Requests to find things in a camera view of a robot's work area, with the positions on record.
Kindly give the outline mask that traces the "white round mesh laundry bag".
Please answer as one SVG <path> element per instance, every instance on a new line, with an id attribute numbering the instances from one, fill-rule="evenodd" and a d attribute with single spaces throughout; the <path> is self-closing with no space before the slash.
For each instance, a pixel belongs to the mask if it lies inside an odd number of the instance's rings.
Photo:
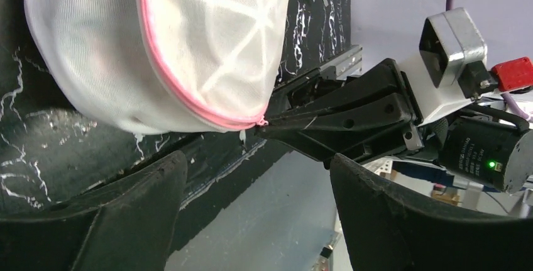
<path id="1" fill-rule="evenodd" d="M 83 115 L 132 133 L 266 124 L 289 0 L 24 0 L 46 66 Z"/>

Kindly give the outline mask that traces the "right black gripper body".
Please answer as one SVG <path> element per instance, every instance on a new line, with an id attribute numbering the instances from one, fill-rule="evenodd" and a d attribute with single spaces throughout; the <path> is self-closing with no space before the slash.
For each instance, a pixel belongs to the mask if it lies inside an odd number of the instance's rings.
<path id="1" fill-rule="evenodd" d="M 519 116 L 468 100 L 427 124 L 407 74 L 387 58 L 358 78 L 315 69 L 277 90 L 287 109 L 258 136 L 277 140 L 329 168 L 342 154 L 365 164 L 382 157 L 421 161 L 514 193 L 532 180 L 532 130 Z"/>

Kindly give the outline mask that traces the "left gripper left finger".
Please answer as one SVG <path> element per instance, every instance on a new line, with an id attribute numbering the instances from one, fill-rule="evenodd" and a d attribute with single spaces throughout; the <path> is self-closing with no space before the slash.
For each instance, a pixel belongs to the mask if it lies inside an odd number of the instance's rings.
<path id="1" fill-rule="evenodd" d="M 1 217 L 2 270 L 163 270 L 187 177 L 176 151 L 36 213 Z"/>

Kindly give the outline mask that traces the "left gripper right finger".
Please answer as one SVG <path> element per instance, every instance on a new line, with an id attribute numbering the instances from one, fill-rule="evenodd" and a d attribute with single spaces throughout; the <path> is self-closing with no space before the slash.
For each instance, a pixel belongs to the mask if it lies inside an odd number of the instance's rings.
<path id="1" fill-rule="evenodd" d="M 331 161 L 332 191 L 354 270 L 531 270 L 532 220 L 452 206 Z"/>

